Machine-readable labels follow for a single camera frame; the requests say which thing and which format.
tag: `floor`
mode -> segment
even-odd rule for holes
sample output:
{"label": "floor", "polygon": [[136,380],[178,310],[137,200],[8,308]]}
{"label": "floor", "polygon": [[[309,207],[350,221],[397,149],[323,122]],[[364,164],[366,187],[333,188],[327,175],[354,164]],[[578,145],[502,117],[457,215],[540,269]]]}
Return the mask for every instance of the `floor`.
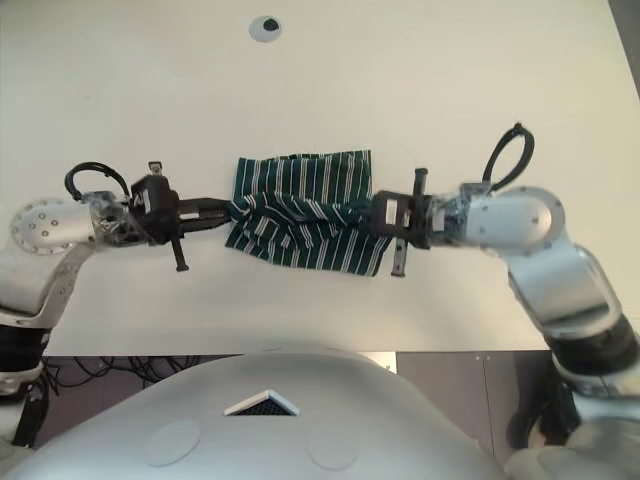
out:
{"label": "floor", "polygon": [[[640,91],[640,2],[610,0],[609,3]],[[84,378],[71,360],[56,361],[68,364],[67,374],[71,377],[81,375],[80,378]],[[94,368],[98,368],[99,363],[99,359],[88,359],[88,365]],[[548,352],[397,355],[398,374],[412,381],[443,413],[502,463],[513,451],[520,420],[518,412],[527,411],[527,400],[548,363]],[[112,372],[86,385],[64,389],[60,397],[52,397],[50,414],[38,443],[45,443],[141,388],[141,381],[133,375]]]}

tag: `vent grille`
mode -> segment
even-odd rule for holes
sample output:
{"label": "vent grille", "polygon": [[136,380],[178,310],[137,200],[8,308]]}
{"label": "vent grille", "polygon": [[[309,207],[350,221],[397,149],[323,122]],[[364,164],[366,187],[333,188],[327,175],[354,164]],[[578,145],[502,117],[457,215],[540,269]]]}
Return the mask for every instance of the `vent grille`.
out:
{"label": "vent grille", "polygon": [[273,416],[296,417],[300,409],[273,390],[254,395],[224,411],[226,417]]}

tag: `black electrical wire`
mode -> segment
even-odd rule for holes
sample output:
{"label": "black electrical wire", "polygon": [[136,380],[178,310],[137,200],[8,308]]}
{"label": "black electrical wire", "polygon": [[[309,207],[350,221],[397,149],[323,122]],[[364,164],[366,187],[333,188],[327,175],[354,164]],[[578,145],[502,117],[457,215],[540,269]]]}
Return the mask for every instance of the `black electrical wire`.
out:
{"label": "black electrical wire", "polygon": [[129,197],[129,187],[127,187],[127,182],[124,181],[122,175],[116,172],[113,168],[103,163],[84,162],[79,163],[78,165],[73,167],[64,177],[64,186],[67,189],[67,192],[71,194],[71,197],[75,201],[78,201],[82,198],[82,193],[76,188],[75,176],[79,172],[86,171],[100,172],[103,173],[105,177],[113,178],[116,182],[118,182],[118,185],[120,185],[120,188],[122,188],[125,196]]}
{"label": "black electrical wire", "polygon": [[184,363],[181,363],[175,357],[127,357],[117,361],[114,357],[99,357],[103,363],[99,369],[94,370],[88,367],[82,359],[73,357],[73,361],[77,367],[86,375],[80,381],[67,382],[63,380],[61,372],[64,368],[56,363],[52,363],[49,359],[44,359],[45,377],[48,387],[56,395],[60,395],[61,388],[74,388],[85,385],[92,380],[104,377],[111,371],[128,372],[142,381],[143,388],[149,384],[158,383],[171,375],[191,368],[200,363],[199,356],[185,357]]}
{"label": "black electrical wire", "polygon": [[[513,169],[507,175],[505,175],[504,178],[502,178],[498,182],[493,182],[491,180],[491,175],[493,174],[493,167],[495,166],[496,161],[498,160],[498,157],[502,153],[502,150],[504,150],[504,148],[514,138],[517,138],[517,137],[524,137],[524,147],[522,149],[522,155],[520,156],[520,160],[518,161],[518,163],[516,163],[516,166],[513,167]],[[531,157],[533,156],[534,147],[535,147],[535,141],[534,141],[533,135],[529,130],[524,128],[520,123],[516,123],[513,126],[513,128],[508,130],[502,136],[502,138],[498,141],[498,144],[494,148],[493,153],[491,154],[491,157],[487,162],[487,166],[484,169],[484,173],[482,174],[483,182],[492,183],[491,190],[490,190],[491,192],[497,192],[498,190],[501,190],[502,188],[506,187],[511,182],[513,182],[516,178],[518,178],[522,172],[525,171],[525,169],[529,165],[529,162],[531,161]]]}

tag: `table surface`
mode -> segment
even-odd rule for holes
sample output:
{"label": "table surface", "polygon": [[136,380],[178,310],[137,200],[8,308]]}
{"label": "table surface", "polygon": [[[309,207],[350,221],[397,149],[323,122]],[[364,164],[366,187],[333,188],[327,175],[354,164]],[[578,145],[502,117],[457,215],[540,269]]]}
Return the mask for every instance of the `table surface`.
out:
{"label": "table surface", "polygon": [[[281,21],[278,40],[249,36],[260,15]],[[13,0],[0,20],[3,225],[65,197],[82,161],[130,181],[162,161],[183,198],[229,198],[240,156],[369,148],[374,190],[408,192],[426,166],[444,192],[478,180],[521,120],[536,152],[519,184],[562,199],[640,326],[640,105],[605,0]],[[226,249],[227,233],[188,238],[183,274],[169,247],[95,255],[49,352],[543,346],[481,252],[411,250],[398,280],[389,250],[366,279],[270,266]]]}

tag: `green striped cloth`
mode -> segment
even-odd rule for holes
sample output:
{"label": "green striped cloth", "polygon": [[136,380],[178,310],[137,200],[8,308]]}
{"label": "green striped cloth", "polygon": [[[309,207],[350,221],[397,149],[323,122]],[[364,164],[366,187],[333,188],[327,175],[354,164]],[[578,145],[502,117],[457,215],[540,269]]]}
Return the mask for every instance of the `green striped cloth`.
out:
{"label": "green striped cloth", "polygon": [[286,267],[373,276],[390,239],[365,228],[371,153],[241,158],[226,246]]}

